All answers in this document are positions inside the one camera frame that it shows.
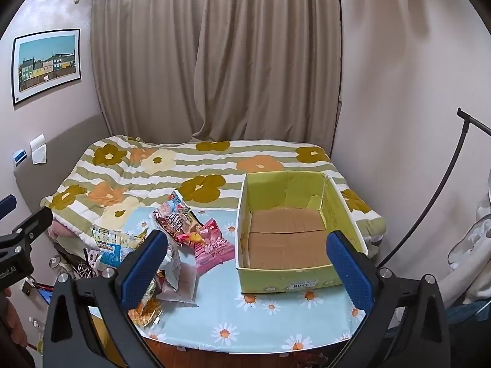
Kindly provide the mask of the person's left hand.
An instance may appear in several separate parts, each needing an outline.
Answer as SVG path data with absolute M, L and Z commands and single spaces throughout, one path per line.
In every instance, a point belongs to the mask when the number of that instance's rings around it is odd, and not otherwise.
M 27 347 L 27 334 L 25 333 L 22 322 L 17 314 L 17 311 L 13 304 L 10 302 L 9 298 L 12 292 L 9 288 L 3 290 L 5 297 L 7 298 L 7 315 L 6 323 L 10 330 L 10 336 L 14 343 L 26 348 Z

